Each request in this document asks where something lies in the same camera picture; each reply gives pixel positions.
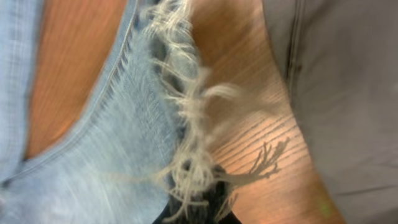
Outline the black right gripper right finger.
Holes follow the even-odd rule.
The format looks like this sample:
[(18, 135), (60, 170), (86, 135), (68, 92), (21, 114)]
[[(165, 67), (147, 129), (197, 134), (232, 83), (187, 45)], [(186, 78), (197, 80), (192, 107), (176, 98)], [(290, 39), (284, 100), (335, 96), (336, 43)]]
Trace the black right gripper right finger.
[(233, 212), (228, 212), (223, 218), (217, 217), (219, 212), (226, 210), (224, 203), (228, 199), (229, 192), (229, 184), (217, 180), (204, 192), (192, 196), (193, 202), (208, 202), (208, 204), (191, 206), (191, 224), (241, 224)]

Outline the light blue denim jeans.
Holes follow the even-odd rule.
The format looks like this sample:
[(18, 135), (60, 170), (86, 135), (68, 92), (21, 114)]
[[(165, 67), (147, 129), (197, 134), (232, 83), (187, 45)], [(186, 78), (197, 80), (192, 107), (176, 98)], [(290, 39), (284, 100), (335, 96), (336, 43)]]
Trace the light blue denim jeans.
[(78, 121), (28, 159), (44, 5), (1, 2), (1, 222), (191, 223), (208, 204), (191, 197), (227, 181), (206, 151), (190, 2), (128, 1)]

